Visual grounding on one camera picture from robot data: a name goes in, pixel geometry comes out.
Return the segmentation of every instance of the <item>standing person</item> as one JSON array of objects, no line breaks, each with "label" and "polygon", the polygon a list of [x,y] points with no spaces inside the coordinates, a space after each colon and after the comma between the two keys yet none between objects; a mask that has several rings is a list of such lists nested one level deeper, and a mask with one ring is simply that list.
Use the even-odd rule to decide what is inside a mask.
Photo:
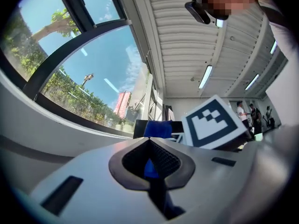
[{"label": "standing person", "polygon": [[253,120],[253,127],[254,127],[254,135],[262,133],[262,120],[261,120],[261,112],[258,108],[255,108],[253,104],[250,104],[251,108],[251,117]]},{"label": "standing person", "polygon": [[247,120],[247,113],[244,112],[243,108],[242,108],[242,101],[238,101],[237,102],[237,114],[239,116],[239,119],[242,121],[242,123],[245,125],[245,127],[247,128],[246,134],[248,136],[248,138],[252,138],[251,134],[249,132],[249,122]]},{"label": "standing person", "polygon": [[272,112],[272,109],[270,109],[270,106],[267,106],[266,116],[267,116],[268,121],[270,122],[271,129],[274,129],[275,128],[275,120],[272,117],[271,112]]}]

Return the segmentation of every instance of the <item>black strap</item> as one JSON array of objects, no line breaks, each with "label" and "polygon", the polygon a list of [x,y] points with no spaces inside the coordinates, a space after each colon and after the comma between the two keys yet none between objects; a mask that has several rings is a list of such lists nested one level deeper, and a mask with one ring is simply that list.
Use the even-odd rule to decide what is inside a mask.
[{"label": "black strap", "polygon": [[274,24],[278,24],[285,28],[289,28],[289,25],[285,22],[285,17],[279,11],[269,7],[261,6],[258,1],[256,1],[256,3],[261,8],[261,10],[266,14],[270,22]]}]

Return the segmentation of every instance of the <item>black slot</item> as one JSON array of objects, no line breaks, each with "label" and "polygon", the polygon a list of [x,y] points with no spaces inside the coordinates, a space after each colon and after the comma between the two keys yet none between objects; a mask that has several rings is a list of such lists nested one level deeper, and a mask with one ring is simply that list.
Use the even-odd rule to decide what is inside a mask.
[{"label": "black slot", "polygon": [[41,203],[41,206],[52,214],[58,216],[82,182],[82,178],[69,176]]},{"label": "black slot", "polygon": [[235,165],[236,161],[230,160],[230,159],[224,159],[224,158],[219,158],[219,157],[214,157],[212,158],[212,161],[220,163],[220,164],[224,164],[230,167],[233,167]]}]

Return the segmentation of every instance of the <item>fluorescent light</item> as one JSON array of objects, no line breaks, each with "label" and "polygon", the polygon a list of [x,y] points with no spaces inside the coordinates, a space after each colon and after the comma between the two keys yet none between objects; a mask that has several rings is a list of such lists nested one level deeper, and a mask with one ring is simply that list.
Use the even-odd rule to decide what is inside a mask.
[{"label": "fluorescent light", "polygon": [[223,27],[223,20],[216,19],[216,26],[219,28]]},{"label": "fluorescent light", "polygon": [[66,76],[66,74],[65,74],[62,70],[59,69],[59,71],[60,71],[64,76]]},{"label": "fluorescent light", "polygon": [[206,83],[207,79],[209,78],[209,76],[210,76],[210,74],[211,74],[212,68],[213,68],[213,67],[212,67],[211,65],[208,65],[208,66],[207,66],[207,68],[206,68],[206,72],[205,72],[205,74],[204,74],[204,77],[202,78],[201,83],[200,83],[200,85],[199,85],[199,87],[198,87],[199,89],[204,88],[205,83]]},{"label": "fluorescent light", "polygon": [[276,47],[277,47],[277,41],[275,40],[275,42],[274,42],[274,44],[273,44],[273,46],[272,46],[272,49],[271,49],[271,51],[270,51],[271,54],[274,53]]},{"label": "fluorescent light", "polygon": [[[75,33],[73,31],[71,31],[71,36],[72,36],[72,38],[76,37],[76,35],[75,35]],[[83,55],[87,56],[87,52],[85,51],[84,48],[81,49],[81,52],[83,53]]]},{"label": "fluorescent light", "polygon": [[253,83],[258,79],[259,76],[260,76],[260,75],[257,74],[257,75],[253,78],[253,80],[250,82],[250,84],[247,85],[247,87],[245,88],[245,90],[248,90],[248,89],[253,85]]},{"label": "fluorescent light", "polygon": [[90,96],[90,94],[88,94],[85,90],[81,89],[80,87],[79,87],[79,89],[80,89],[81,91],[83,91],[86,95]]},{"label": "fluorescent light", "polygon": [[70,93],[70,92],[68,92],[71,96],[73,96],[73,97],[75,97],[75,98],[77,98],[76,96],[74,96],[72,93]]},{"label": "fluorescent light", "polygon": [[105,78],[104,81],[106,81],[106,83],[115,90],[116,93],[119,93],[118,89],[107,79]]}]

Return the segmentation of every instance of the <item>tree trunk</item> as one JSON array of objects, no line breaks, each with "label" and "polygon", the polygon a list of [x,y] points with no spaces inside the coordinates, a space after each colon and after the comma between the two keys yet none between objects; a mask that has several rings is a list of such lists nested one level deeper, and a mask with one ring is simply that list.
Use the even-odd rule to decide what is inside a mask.
[{"label": "tree trunk", "polygon": [[71,21],[71,17],[64,18],[60,21],[55,21],[45,27],[43,27],[38,32],[32,35],[32,38],[38,42],[42,38],[46,37],[47,35],[57,32],[57,31],[64,31],[66,28],[69,28],[69,22]]}]

